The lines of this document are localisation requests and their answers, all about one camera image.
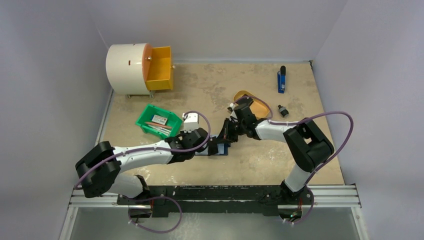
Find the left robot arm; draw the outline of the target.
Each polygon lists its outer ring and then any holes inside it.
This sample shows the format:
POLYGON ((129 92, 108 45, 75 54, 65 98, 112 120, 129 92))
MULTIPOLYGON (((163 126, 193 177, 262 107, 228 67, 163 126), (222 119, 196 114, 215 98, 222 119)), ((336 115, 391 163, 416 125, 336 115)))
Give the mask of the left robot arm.
POLYGON ((149 191, 140 176, 127 176, 126 171, 148 165, 168 165, 190 160, 201 152, 210 134, 203 128, 183 131, 156 143, 134 147, 112 146, 109 141, 95 145, 76 164, 76 188, 86 198, 99 197, 106 192, 121 194, 138 205, 146 203, 149 191))

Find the blue leather card holder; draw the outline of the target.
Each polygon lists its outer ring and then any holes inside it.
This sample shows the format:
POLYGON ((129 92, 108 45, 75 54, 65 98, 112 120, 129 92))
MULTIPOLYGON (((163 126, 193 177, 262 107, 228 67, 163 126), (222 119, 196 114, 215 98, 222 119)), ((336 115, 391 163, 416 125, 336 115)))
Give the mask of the blue leather card holder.
POLYGON ((201 148, 200 152, 196 152, 196 156, 227 156, 229 153, 230 143, 221 142, 213 143, 217 139, 217 135, 210 136, 210 140, 201 148))

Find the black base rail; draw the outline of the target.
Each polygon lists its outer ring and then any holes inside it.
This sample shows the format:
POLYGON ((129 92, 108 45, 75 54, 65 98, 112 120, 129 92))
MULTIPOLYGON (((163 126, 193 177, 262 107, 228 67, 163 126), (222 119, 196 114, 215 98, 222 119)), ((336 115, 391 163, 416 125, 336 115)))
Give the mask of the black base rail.
POLYGON ((135 199, 122 194, 118 205, 146 205, 154 218, 170 213, 261 214, 282 219, 302 216, 302 208, 314 202, 312 191, 305 187, 298 195, 282 192, 281 185, 151 185, 135 199))

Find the tan oval tray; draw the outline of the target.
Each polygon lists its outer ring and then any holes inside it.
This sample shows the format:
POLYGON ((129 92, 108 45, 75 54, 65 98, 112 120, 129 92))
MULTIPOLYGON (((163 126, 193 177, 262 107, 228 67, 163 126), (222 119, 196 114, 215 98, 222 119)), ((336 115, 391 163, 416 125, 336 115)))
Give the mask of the tan oval tray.
MULTIPOLYGON (((249 99, 247 97, 240 99, 243 96, 255 96, 255 95, 252 94, 251 92, 247 91, 247 90, 240 90, 234 95, 234 97, 233 97, 234 102, 236 102, 236 103, 246 102, 247 103, 249 101, 249 99)), ((263 102, 261 102, 257 99, 252 99, 252 101, 253 102, 250 105, 250 109, 251 109, 252 113, 255 114, 256 118, 257 119, 267 118, 269 113, 270 113, 269 108, 263 102)))

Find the green plastic bin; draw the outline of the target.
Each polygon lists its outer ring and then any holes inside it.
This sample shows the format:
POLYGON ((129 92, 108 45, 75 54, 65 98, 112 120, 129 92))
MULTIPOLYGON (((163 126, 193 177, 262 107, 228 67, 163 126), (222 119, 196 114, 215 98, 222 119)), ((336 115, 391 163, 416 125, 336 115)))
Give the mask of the green plastic bin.
POLYGON ((146 134, 165 139, 180 132, 182 119, 175 113, 147 104, 135 124, 146 134))

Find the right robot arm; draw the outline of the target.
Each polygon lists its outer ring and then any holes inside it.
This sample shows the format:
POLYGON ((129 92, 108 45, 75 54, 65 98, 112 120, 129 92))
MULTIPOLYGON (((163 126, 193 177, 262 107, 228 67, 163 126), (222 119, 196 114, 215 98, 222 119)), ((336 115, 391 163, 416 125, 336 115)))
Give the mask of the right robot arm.
POLYGON ((220 144, 231 144, 240 136, 247 136, 258 141, 286 143, 295 165, 280 185, 280 196, 292 204, 300 198, 313 171, 335 152, 334 146, 313 120, 295 123, 257 118, 250 106, 249 103, 230 104, 231 115, 224 120, 216 140, 220 144))

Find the small black cylinder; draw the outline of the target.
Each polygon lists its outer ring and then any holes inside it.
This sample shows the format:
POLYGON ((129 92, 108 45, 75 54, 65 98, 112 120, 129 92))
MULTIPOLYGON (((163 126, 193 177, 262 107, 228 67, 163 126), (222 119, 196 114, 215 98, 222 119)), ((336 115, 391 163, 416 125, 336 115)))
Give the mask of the small black cylinder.
POLYGON ((282 105, 278 105, 277 107, 278 107, 278 112, 279 112, 279 114, 280 114, 283 118, 285 118, 285 117, 287 117, 287 116, 289 115, 289 111, 287 110, 287 108, 286 108, 286 107, 284 107, 284 106, 282 106, 282 105))

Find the orange drawer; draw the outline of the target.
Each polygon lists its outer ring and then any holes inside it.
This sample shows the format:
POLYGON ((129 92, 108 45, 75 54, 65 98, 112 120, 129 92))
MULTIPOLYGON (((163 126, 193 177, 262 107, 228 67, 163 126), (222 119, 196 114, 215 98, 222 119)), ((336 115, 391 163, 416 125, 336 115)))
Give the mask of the orange drawer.
POLYGON ((154 47, 147 79, 149 91, 174 89, 174 64, 171 46, 154 47))

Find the blue black stapler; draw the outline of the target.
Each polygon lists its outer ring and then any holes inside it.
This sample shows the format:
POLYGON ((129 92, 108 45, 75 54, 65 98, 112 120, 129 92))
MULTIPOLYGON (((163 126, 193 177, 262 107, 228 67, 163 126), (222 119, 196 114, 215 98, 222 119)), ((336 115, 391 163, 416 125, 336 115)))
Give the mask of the blue black stapler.
POLYGON ((286 91, 286 66, 282 65, 277 72, 277 91, 284 94, 286 91))

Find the white cylindrical drawer cabinet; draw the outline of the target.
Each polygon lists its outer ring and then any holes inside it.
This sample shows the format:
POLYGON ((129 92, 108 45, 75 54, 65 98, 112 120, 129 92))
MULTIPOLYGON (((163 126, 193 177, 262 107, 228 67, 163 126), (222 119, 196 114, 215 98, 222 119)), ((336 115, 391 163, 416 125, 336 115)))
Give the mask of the white cylindrical drawer cabinet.
POLYGON ((117 94, 149 95, 146 81, 152 61, 149 43, 113 44, 109 47, 105 69, 107 79, 117 94))

